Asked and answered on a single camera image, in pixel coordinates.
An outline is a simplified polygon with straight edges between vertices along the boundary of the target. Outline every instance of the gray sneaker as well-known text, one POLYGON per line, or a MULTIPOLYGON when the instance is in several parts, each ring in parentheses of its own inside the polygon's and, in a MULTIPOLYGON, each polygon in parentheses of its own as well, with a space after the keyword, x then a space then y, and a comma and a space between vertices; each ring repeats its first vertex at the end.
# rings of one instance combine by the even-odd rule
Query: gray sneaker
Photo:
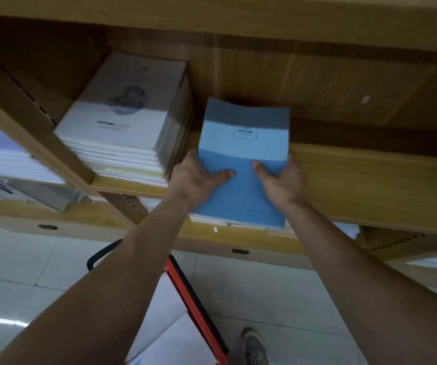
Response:
POLYGON ((242 343, 247 365, 269 365, 266 346, 256 330, 244 328, 242 343))

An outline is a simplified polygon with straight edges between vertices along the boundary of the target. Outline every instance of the blue book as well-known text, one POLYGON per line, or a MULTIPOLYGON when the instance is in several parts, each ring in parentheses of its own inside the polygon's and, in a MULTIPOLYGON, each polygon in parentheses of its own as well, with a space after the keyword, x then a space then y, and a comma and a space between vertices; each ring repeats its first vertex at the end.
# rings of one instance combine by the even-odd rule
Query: blue book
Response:
POLYGON ((240 223, 284 227, 285 218, 268 200, 252 168, 259 160, 272 174, 288 159, 289 108, 245 107, 209 98, 198 158, 210 173, 234 169, 194 213, 240 223))

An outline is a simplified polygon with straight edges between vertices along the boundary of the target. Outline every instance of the forearm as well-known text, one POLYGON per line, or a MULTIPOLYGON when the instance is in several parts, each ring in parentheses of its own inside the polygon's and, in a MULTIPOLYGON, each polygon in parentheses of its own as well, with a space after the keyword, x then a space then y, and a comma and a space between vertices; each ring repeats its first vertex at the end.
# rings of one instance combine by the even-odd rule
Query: forearm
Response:
POLYGON ((369 363, 437 363, 437 294, 364 251, 311 207, 286 211, 369 363))
POLYGON ((179 200, 163 200, 15 338, 0 364, 123 363, 187 214, 179 200))

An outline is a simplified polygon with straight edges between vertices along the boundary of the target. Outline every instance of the hand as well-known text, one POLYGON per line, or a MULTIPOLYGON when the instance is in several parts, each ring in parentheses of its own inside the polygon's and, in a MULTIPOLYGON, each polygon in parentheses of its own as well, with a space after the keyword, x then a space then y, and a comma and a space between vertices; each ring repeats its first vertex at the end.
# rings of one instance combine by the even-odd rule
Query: hand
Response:
POLYGON ((208 173, 198 162, 197 150, 190 150, 183 161, 173 168, 164 199, 178 202, 189 213, 205 202, 215 187, 226 183, 234 175, 232 169, 208 173))
POLYGON ((307 199, 307 178, 293 153, 288 154, 288 163, 278 176, 269 174, 260 161, 253 161, 252 167, 261 179, 266 195, 283 214, 292 206, 311 207, 307 199))

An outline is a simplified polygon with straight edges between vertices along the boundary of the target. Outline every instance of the person's left hand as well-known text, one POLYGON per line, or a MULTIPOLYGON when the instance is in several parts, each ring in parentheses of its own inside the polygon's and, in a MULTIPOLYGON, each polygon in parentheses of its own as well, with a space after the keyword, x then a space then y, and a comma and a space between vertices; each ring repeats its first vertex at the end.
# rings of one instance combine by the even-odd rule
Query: person's left hand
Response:
POLYGON ((197 150, 190 150, 183 161, 175 165, 163 200, 182 204, 187 212, 201 205, 211 191, 235 175, 232 169, 208 173, 198 162, 197 150))

